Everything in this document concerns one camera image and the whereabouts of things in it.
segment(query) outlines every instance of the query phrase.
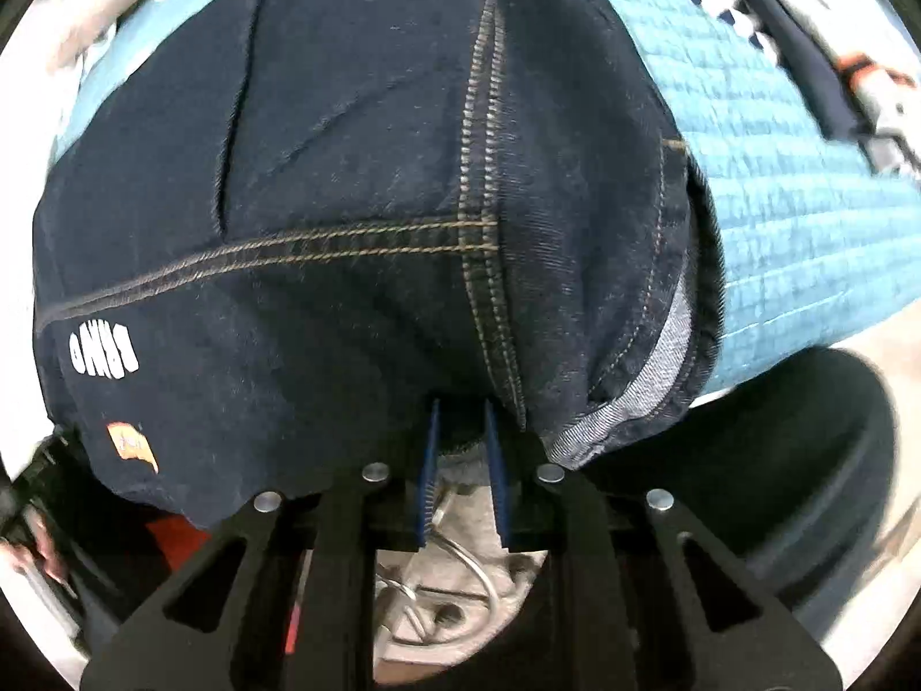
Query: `orange tag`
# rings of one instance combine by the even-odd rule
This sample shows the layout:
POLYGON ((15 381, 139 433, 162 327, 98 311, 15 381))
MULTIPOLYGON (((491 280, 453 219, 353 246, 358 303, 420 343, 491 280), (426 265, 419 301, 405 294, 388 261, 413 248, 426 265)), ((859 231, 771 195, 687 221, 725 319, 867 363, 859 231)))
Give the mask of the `orange tag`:
POLYGON ((157 464, 157 458, 150 451, 150 445, 147 444, 147 438, 131 424, 109 424, 109 436, 112 437, 112 444, 118 456, 123 460, 143 460, 149 462, 154 469, 154 473, 159 473, 160 468, 157 464))

